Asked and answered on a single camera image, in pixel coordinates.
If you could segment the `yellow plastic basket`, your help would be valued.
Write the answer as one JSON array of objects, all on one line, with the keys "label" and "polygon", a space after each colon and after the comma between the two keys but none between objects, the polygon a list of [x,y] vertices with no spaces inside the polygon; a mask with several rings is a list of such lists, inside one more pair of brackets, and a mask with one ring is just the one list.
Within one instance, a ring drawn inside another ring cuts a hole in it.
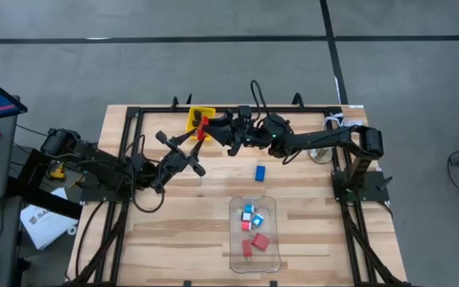
[{"label": "yellow plastic basket", "polygon": [[[198,129],[198,125],[192,121],[192,112],[194,110],[200,111],[203,116],[208,117],[209,119],[214,118],[216,110],[214,108],[206,108],[206,107],[191,107],[188,113],[187,124],[186,124],[186,132],[189,132],[192,129]],[[197,140],[197,132],[195,132],[191,137],[192,140]],[[211,140],[211,136],[206,133],[206,138],[204,140]]]}]

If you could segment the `black support beam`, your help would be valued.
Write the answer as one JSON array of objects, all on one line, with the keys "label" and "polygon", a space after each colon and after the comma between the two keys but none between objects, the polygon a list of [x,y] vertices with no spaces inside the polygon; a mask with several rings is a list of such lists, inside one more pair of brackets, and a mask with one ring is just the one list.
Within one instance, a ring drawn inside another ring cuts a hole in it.
[{"label": "black support beam", "polygon": [[28,183],[14,177],[7,179],[6,196],[19,196],[28,204],[71,219],[79,219],[82,212],[81,205],[44,191],[37,184]]}]

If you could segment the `large red wall charger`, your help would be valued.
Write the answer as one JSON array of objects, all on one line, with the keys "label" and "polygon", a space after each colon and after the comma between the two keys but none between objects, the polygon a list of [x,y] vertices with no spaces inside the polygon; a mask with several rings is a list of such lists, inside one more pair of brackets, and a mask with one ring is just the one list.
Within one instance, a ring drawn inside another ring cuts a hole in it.
[{"label": "large red wall charger", "polygon": [[269,244],[270,239],[261,233],[255,233],[253,239],[251,240],[251,245],[259,249],[260,251],[266,251]]}]

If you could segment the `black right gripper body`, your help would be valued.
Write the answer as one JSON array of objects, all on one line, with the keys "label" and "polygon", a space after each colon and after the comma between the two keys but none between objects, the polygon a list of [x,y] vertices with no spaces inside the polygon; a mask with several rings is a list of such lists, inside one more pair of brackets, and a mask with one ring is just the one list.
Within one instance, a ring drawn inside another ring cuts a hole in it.
[{"label": "black right gripper body", "polygon": [[265,148],[265,138],[254,124],[257,121],[252,118],[253,111],[250,106],[241,105],[236,112],[227,109],[226,115],[230,118],[230,134],[227,144],[230,149],[227,151],[229,156],[235,156],[241,147]]}]

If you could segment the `red digital display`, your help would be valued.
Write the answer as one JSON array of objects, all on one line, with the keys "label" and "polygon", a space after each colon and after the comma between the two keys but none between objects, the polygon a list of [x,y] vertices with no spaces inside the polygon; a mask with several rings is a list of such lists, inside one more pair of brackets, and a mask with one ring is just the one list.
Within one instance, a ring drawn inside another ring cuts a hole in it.
[{"label": "red digital display", "polygon": [[209,124],[209,118],[203,116],[202,122],[198,125],[197,140],[204,140],[206,138],[205,126]]}]

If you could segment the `white printed paper bag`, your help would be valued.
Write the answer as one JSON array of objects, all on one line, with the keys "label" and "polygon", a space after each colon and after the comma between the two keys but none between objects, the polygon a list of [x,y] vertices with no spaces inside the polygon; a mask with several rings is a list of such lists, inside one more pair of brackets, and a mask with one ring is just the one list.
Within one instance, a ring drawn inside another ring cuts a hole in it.
[{"label": "white printed paper bag", "polygon": [[22,209],[20,219],[37,250],[43,250],[79,222],[34,205]]}]

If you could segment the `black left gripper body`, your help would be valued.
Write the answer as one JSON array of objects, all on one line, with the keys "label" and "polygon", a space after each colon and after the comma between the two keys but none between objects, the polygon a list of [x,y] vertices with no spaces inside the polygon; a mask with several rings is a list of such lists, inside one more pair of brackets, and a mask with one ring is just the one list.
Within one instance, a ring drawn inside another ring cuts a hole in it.
[{"label": "black left gripper body", "polygon": [[206,174],[205,169],[199,163],[199,159],[195,160],[190,157],[190,153],[185,153],[180,146],[175,146],[170,142],[171,138],[158,131],[155,138],[161,143],[170,148],[170,151],[161,159],[157,165],[157,172],[151,180],[151,188],[156,192],[164,192],[164,186],[178,173],[182,172],[187,166],[191,166],[193,171],[200,177]]}]

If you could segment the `table lamp with white bulb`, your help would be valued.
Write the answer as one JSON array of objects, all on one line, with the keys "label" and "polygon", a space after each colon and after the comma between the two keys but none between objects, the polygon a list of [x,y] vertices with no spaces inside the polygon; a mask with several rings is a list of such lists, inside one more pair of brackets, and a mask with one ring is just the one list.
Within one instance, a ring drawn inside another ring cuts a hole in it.
[{"label": "table lamp with white bulb", "polygon": [[332,149],[329,147],[313,148],[308,151],[310,158],[318,164],[326,164],[332,161]]}]

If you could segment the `clear plastic bin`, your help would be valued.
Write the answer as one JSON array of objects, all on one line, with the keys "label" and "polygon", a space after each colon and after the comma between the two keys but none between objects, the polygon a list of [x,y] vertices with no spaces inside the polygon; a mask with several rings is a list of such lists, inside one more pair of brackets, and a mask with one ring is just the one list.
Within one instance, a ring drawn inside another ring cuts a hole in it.
[{"label": "clear plastic bin", "polygon": [[[262,225],[251,230],[241,228],[241,214],[245,212],[245,205],[253,204],[255,214],[262,214],[265,218]],[[235,273],[275,273],[281,268],[281,256],[278,243],[277,203],[269,196],[234,197],[229,201],[229,265]],[[260,251],[252,246],[253,256],[244,258],[242,241],[253,239],[255,233],[261,233],[270,239],[266,251]]]}]

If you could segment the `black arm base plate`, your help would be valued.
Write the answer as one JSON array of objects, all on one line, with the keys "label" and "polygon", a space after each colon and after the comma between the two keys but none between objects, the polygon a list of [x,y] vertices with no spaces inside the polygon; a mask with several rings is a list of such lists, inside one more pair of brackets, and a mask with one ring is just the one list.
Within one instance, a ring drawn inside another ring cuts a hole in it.
[{"label": "black arm base plate", "polygon": [[363,185],[350,188],[344,171],[335,171],[331,175],[334,197],[340,202],[386,202],[390,200],[388,190],[379,191],[376,186],[385,179],[381,171],[367,171],[363,176]]},{"label": "black arm base plate", "polygon": [[113,191],[106,187],[83,187],[81,202],[127,202],[131,199],[130,191]]}]

